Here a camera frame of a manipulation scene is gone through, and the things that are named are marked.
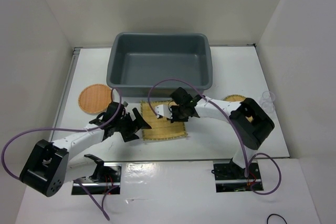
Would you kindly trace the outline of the green-rimmed round bamboo tray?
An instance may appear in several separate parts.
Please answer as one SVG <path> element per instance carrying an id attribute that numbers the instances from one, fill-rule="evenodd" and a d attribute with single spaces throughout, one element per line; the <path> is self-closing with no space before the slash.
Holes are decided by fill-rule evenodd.
<path id="1" fill-rule="evenodd" d="M 231 115 L 233 111 L 237 110 L 241 106 L 241 102 L 243 102 L 245 99 L 245 96 L 239 94 L 232 94 L 223 98 L 225 102 L 229 103 L 228 115 Z"/>

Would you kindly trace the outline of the orange round woven tray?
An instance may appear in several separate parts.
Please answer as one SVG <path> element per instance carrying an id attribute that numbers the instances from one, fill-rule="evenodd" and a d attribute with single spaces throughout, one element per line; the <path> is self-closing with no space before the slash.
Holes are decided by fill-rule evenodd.
<path id="1" fill-rule="evenodd" d="M 113 101 L 112 90 L 104 84 L 92 84 L 84 88 L 78 97 L 79 107 L 88 114 L 105 111 Z"/>

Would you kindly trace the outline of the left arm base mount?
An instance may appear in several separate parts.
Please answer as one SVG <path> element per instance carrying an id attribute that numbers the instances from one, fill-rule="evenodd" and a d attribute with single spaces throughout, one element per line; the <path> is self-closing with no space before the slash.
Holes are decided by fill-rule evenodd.
<path id="1" fill-rule="evenodd" d="M 72 195 L 120 194 L 122 163 L 103 161 L 86 154 L 71 161 L 67 167 L 66 181 L 72 182 Z"/>

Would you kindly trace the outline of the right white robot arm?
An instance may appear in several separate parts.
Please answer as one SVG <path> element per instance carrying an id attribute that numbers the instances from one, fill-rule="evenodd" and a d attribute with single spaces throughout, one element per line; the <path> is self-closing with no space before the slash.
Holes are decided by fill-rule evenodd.
<path id="1" fill-rule="evenodd" d="M 183 88 L 171 95 L 171 122 L 187 122 L 189 118 L 211 118 L 230 124 L 236 133 L 240 150 L 230 165 L 231 175 L 242 178 L 248 173 L 248 162 L 275 128 L 273 120 L 252 98 L 241 102 L 215 100 L 202 95 L 192 97 Z"/>

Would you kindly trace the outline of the square bamboo mat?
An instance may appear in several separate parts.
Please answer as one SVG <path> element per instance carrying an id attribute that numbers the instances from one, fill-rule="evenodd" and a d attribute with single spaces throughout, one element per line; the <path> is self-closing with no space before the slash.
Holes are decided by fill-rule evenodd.
<path id="1" fill-rule="evenodd" d="M 141 115 L 151 126 L 151 129 L 143 129 L 142 137 L 145 141 L 167 141 L 188 136 L 183 122 L 171 123 L 166 118 L 158 119 L 147 102 L 142 101 Z"/>

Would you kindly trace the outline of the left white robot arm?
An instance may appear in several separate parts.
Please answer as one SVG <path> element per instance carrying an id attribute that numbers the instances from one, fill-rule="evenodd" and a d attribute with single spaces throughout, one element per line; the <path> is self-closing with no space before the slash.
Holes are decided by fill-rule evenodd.
<path id="1" fill-rule="evenodd" d="M 111 137 L 115 132 L 121 134 L 124 142 L 139 139 L 137 131 L 150 129 L 151 126 L 136 108 L 132 111 L 134 117 L 125 111 L 123 104 L 111 102 L 106 111 L 98 114 L 86 125 L 83 132 L 70 134 L 53 142 L 38 141 L 20 173 L 19 180 L 51 197 L 66 182 L 81 177 L 98 182 L 104 177 L 109 177 L 112 169 L 93 154 L 84 155 L 76 164 L 70 164 L 69 161 L 89 147 Z"/>

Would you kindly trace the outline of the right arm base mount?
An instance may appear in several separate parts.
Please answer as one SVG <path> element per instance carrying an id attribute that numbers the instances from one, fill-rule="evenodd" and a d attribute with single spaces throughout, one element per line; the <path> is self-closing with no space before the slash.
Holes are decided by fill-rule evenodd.
<path id="1" fill-rule="evenodd" d="M 211 173 L 214 175 L 217 193 L 251 191 L 251 186 L 255 191 L 264 190 L 259 165 L 256 162 L 250 164 L 248 177 L 245 177 L 244 170 L 231 160 L 214 161 Z"/>

